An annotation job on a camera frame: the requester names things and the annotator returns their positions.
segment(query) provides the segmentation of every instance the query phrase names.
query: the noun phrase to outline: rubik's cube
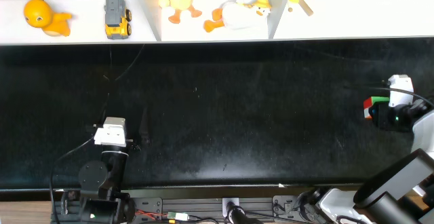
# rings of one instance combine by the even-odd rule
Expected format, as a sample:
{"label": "rubik's cube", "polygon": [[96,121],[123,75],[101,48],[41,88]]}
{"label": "rubik's cube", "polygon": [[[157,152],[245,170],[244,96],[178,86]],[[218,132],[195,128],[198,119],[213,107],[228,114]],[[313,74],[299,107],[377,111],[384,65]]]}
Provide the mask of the rubik's cube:
{"label": "rubik's cube", "polygon": [[372,119],[371,115],[369,114],[369,108],[372,107],[376,102],[389,102],[390,98],[388,97],[378,97],[378,96],[372,96],[368,99],[366,99],[363,102],[363,112],[365,113],[365,119]]}

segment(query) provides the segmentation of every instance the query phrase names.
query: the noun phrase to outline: orange plush toy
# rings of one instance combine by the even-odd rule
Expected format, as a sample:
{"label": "orange plush toy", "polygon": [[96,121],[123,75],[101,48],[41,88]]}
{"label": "orange plush toy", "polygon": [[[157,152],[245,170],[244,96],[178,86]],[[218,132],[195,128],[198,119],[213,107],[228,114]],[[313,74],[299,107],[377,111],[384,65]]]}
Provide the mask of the orange plush toy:
{"label": "orange plush toy", "polygon": [[71,33],[68,22],[73,16],[66,13],[56,13],[44,0],[30,0],[24,6],[24,17],[27,24],[41,28],[49,36],[63,35],[68,37]]}

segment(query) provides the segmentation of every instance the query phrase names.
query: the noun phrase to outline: truck wheel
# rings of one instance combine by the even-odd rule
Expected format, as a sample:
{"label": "truck wheel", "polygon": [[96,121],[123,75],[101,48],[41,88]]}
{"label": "truck wheel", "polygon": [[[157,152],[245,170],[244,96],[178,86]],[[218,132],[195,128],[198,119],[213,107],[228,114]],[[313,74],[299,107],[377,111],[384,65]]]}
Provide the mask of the truck wheel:
{"label": "truck wheel", "polygon": [[127,34],[131,35],[131,25],[127,24]]}
{"label": "truck wheel", "polygon": [[130,10],[127,10],[126,13],[125,13],[125,15],[127,16],[126,19],[128,20],[128,22],[130,22],[130,21],[132,20],[131,11],[130,11]]}

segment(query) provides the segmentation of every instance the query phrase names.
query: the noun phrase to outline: black tabletop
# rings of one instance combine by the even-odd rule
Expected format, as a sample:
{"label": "black tabletop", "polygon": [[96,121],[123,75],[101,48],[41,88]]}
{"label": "black tabletop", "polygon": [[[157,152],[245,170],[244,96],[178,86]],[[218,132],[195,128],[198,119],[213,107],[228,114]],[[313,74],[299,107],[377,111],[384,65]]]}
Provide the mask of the black tabletop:
{"label": "black tabletop", "polygon": [[[360,183],[408,154],[412,135],[363,118],[363,101],[387,92],[344,85],[407,74],[429,95],[434,77],[432,39],[146,44],[130,66],[141,47],[0,48],[0,189],[46,189],[106,101],[129,130],[149,110],[152,142],[130,152],[127,189]],[[100,152],[60,162],[55,187],[78,186]]]}

